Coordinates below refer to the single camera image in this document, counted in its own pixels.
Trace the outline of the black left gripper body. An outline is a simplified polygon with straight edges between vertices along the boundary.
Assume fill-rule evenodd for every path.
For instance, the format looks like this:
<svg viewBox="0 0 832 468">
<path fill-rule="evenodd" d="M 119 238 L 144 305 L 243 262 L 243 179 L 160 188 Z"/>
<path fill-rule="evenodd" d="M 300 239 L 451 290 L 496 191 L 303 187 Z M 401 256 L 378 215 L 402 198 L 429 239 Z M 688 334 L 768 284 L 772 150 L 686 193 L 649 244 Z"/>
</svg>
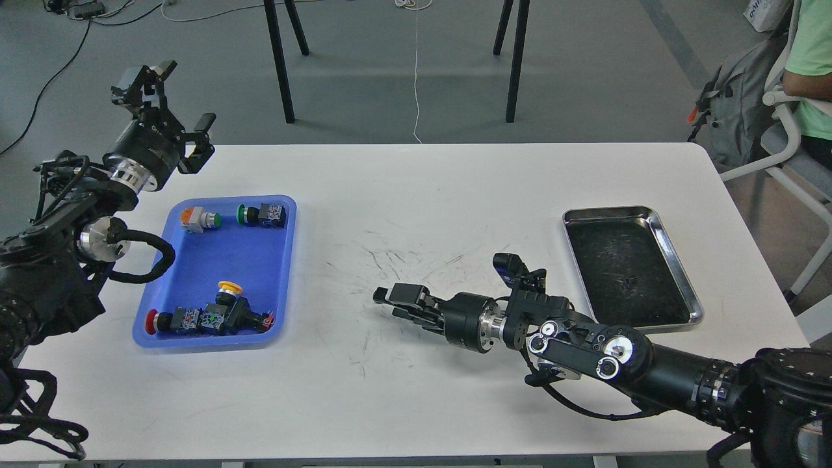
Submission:
<svg viewBox="0 0 832 468">
<path fill-rule="evenodd" d="M 184 156 L 184 145 L 176 139 L 133 120 L 118 137 L 102 162 L 111 179 L 133 189 L 161 190 Z"/>
</svg>

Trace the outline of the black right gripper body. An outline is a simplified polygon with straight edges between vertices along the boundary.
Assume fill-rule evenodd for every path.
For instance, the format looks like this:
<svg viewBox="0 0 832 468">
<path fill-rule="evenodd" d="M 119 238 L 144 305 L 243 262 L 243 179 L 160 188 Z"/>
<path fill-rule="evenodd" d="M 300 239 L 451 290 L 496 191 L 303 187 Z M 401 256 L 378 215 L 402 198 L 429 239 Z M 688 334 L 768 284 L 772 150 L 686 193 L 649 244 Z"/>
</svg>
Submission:
<svg viewBox="0 0 832 468">
<path fill-rule="evenodd" d="M 452 346 L 485 354 L 503 342 L 507 317 L 493 297 L 460 292 L 442 303 L 443 332 Z"/>
</svg>

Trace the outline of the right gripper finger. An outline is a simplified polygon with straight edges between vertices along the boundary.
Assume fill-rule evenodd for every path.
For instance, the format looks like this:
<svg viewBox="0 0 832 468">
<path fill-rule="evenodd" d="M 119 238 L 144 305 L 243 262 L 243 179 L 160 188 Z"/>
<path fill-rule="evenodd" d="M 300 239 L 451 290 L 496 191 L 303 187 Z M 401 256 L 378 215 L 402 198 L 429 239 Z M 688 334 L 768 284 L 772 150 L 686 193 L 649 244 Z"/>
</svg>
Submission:
<svg viewBox="0 0 832 468">
<path fill-rule="evenodd" d="M 437 298 L 425 285 L 396 283 L 391 289 L 378 287 L 372 294 L 375 304 L 393 306 L 395 316 L 441 316 Z"/>
<path fill-rule="evenodd" d="M 433 306 L 394 305 L 393 316 L 410 320 L 425 331 L 445 334 L 445 315 Z"/>
</svg>

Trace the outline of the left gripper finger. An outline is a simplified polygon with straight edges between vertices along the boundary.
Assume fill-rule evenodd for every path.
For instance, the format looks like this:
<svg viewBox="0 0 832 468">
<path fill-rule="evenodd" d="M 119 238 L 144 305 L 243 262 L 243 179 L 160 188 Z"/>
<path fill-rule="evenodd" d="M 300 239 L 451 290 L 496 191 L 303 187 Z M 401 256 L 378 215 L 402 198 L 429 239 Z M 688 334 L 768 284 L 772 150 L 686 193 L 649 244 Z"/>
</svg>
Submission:
<svg viewBox="0 0 832 468">
<path fill-rule="evenodd" d="M 135 125 L 143 125 L 158 133 L 177 133 L 177 119 L 170 112 L 164 81 L 177 66 L 175 60 L 158 66 L 134 66 L 123 74 L 121 81 L 110 88 L 112 103 L 124 107 L 133 119 L 123 133 Z"/>
<path fill-rule="evenodd" d="M 216 150 L 211 144 L 209 135 L 209 130 L 215 121 L 216 115 L 214 113 L 205 113 L 200 116 L 193 131 L 189 133 L 180 131 L 176 135 L 176 142 L 182 147 L 182 157 L 179 158 L 176 166 L 182 174 L 198 173 L 215 153 Z M 188 156 L 184 156 L 185 145 L 187 143 L 193 143 L 194 148 Z"/>
</svg>

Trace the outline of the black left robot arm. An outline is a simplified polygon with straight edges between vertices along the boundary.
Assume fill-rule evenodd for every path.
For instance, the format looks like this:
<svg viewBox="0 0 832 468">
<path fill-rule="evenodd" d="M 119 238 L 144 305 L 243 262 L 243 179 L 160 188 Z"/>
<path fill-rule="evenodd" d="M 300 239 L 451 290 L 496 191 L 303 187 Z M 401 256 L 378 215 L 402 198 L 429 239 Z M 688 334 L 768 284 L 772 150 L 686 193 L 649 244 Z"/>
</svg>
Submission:
<svg viewBox="0 0 832 468">
<path fill-rule="evenodd" d="M 65 150 L 36 166 L 38 210 L 29 228 L 2 241 L 2 444 L 33 441 L 41 430 L 68 449 L 36 444 L 75 460 L 85 458 L 87 429 L 52 418 L 57 379 L 15 364 L 28 346 L 76 332 L 103 314 L 108 280 L 144 284 L 160 278 L 176 253 L 166 240 L 131 230 L 116 216 L 137 206 L 143 190 L 161 190 L 173 172 L 196 174 L 214 154 L 205 113 L 193 131 L 168 107 L 164 82 L 175 61 L 128 69 L 112 102 L 133 118 L 112 149 L 94 163 Z"/>
</svg>

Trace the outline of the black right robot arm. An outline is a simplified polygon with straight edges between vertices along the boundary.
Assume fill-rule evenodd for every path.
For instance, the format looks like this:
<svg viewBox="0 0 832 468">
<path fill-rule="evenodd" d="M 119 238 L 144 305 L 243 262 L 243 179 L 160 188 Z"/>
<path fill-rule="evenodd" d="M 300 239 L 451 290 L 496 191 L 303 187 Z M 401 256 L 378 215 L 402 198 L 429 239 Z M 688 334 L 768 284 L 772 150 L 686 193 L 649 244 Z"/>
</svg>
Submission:
<svg viewBox="0 0 832 468">
<path fill-rule="evenodd" d="M 372 299 L 454 346 L 517 350 L 530 371 L 527 385 L 586 417 L 627 421 L 679 411 L 719 427 L 727 436 L 707 451 L 710 467 L 745 444 L 757 467 L 830 466 L 828 350 L 763 348 L 740 364 L 698 356 L 652 343 L 630 326 L 594 322 L 567 297 L 547 295 L 546 270 L 529 270 L 518 255 L 496 253 L 493 266 L 511 290 L 505 306 L 463 291 L 443 300 L 407 283 L 380 287 Z M 638 411 L 588 411 L 553 387 L 582 375 L 627 395 Z"/>
</svg>

